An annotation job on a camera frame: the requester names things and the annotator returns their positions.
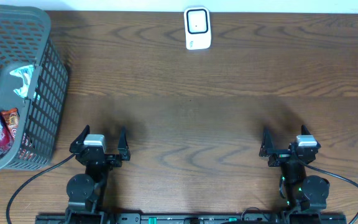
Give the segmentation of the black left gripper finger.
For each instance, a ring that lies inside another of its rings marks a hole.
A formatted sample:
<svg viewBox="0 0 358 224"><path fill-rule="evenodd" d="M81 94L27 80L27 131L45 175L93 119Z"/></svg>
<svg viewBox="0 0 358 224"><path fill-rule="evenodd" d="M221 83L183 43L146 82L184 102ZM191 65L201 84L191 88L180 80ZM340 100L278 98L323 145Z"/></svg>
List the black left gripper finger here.
<svg viewBox="0 0 358 224"><path fill-rule="evenodd" d="M126 139L126 128L125 127L121 128L117 149L121 156L129 156L130 155L130 150L129 150L129 146L127 144L127 139Z"/></svg>
<svg viewBox="0 0 358 224"><path fill-rule="evenodd" d="M85 144L84 141L90 133L90 126L86 125L84 130L79 134L79 136L70 144L69 151L71 153L80 153L84 150Z"/></svg>

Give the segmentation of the green white snack packet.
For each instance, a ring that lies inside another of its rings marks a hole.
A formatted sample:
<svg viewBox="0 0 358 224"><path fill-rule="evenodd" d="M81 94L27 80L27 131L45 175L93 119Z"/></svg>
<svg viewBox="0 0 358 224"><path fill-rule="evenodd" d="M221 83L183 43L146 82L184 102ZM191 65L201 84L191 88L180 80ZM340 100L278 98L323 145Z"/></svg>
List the green white snack packet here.
<svg viewBox="0 0 358 224"><path fill-rule="evenodd" d="M34 70L35 68L33 65L25 65L9 72L13 77L22 79L22 86L13 90L17 96L21 98L27 96Z"/></svg>

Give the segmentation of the orange brown snack bag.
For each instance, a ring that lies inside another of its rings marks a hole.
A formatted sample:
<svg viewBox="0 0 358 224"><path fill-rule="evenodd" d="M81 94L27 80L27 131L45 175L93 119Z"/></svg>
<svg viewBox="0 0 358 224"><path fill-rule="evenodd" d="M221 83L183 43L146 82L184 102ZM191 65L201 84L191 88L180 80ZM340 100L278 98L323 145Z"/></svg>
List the orange brown snack bag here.
<svg viewBox="0 0 358 224"><path fill-rule="evenodd" d="M12 147L17 134L19 119L20 119L18 109L13 108L10 110L0 111L0 115L3 118L3 121L9 131L10 134L9 146Z"/></svg>

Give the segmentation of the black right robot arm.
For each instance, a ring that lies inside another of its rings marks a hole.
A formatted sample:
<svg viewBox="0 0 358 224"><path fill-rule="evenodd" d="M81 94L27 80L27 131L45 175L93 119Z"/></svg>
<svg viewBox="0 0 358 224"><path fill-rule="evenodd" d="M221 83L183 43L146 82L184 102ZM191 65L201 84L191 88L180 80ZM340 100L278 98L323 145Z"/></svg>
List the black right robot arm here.
<svg viewBox="0 0 358 224"><path fill-rule="evenodd" d="M281 169L279 192L288 202L288 208L280 214L282 223L321 222L320 212L327 206L330 183L305 171L320 147L305 125L286 149L277 149L271 133L264 129L259 156L268 159L268 166Z"/></svg>

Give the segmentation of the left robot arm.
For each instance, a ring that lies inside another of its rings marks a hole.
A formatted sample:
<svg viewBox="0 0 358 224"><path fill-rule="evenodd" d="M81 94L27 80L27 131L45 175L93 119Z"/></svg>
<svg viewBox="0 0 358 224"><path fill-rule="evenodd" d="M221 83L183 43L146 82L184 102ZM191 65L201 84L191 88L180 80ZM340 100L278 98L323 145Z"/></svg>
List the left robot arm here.
<svg viewBox="0 0 358 224"><path fill-rule="evenodd" d="M85 166L85 172L67 183L65 223L116 222L116 217L103 211L102 206L109 172L131 159L125 127L121 128L117 150L118 154L107 154L104 135L91 134L88 125L70 144L69 151Z"/></svg>

